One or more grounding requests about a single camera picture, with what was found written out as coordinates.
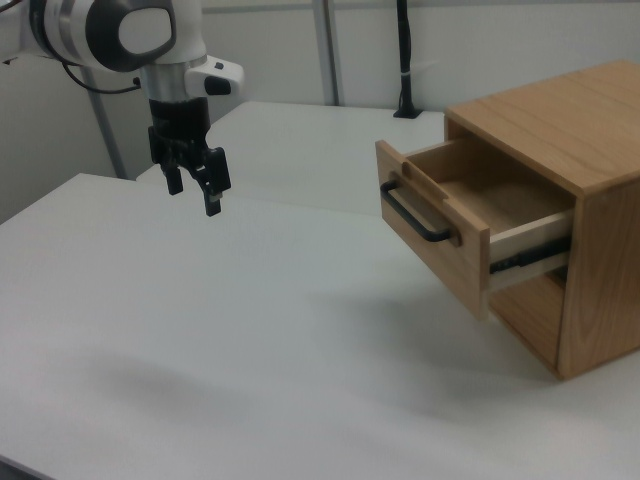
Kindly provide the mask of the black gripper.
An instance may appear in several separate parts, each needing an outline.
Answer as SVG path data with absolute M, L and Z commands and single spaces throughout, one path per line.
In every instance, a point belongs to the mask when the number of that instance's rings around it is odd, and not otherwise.
M 183 191 L 179 166 L 186 166 L 203 192 L 206 215 L 219 214 L 223 192 L 231 188 L 231 180 L 225 150 L 211 149 L 206 144 L 205 136 L 211 125 L 207 100 L 150 100 L 149 107 L 151 159 L 160 165 L 169 194 Z

